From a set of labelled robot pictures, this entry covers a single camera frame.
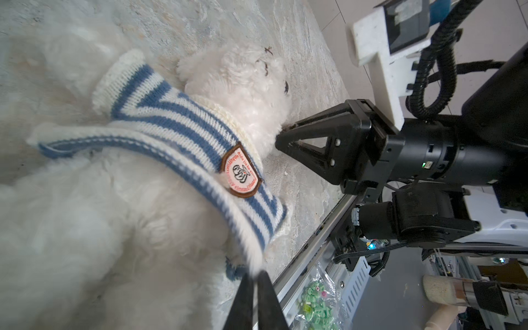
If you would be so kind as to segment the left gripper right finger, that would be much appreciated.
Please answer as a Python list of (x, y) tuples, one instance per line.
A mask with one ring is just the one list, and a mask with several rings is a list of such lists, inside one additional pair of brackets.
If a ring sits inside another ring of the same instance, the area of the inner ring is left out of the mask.
[(259, 330), (288, 330), (274, 286), (266, 271), (257, 276), (257, 315)]

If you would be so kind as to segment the blue white striped shirt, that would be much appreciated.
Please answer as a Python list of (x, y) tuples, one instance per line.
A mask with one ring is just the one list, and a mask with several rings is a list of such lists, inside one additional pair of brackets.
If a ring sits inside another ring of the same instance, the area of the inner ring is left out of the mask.
[(226, 45), (180, 61), (171, 86), (137, 49), (97, 84), (104, 126), (39, 125), (29, 144), (57, 159), (123, 148), (167, 166), (222, 214), (252, 275), (289, 208), (265, 185), (263, 159), (291, 108), (283, 61), (258, 45)]

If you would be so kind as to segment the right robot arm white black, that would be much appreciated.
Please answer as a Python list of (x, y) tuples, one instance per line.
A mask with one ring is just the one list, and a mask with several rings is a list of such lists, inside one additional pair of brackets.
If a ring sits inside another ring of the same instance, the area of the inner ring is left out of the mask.
[(527, 50), (456, 64), (426, 51), (394, 128), (349, 100), (284, 130), (276, 148), (359, 199), (357, 233), (425, 250), (527, 245)]

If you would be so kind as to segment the white teddy bear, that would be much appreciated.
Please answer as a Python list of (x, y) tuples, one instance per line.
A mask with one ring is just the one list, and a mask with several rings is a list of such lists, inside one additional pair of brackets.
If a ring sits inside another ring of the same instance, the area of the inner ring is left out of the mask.
[[(84, 22), (51, 28), (41, 49), (90, 103), (111, 66), (140, 50)], [(107, 123), (90, 127), (110, 123), (92, 107)], [(153, 158), (114, 147), (48, 158), (1, 187), (1, 328), (211, 329), (216, 277), (256, 276), (237, 249), (216, 207)]]

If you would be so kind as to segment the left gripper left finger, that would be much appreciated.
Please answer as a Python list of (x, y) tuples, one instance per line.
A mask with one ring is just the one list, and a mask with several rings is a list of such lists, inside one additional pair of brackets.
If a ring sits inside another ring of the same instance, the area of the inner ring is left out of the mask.
[(254, 281), (250, 275), (245, 274), (240, 282), (223, 330), (252, 329), (253, 301)]

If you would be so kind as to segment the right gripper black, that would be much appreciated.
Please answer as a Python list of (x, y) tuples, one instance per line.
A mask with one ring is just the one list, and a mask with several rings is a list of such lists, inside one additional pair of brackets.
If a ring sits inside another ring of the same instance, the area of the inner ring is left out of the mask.
[(455, 115), (407, 118), (400, 131), (365, 99), (346, 100), (283, 129), (275, 147), (348, 195), (372, 202), (392, 181), (492, 186), (527, 160), (495, 145)]

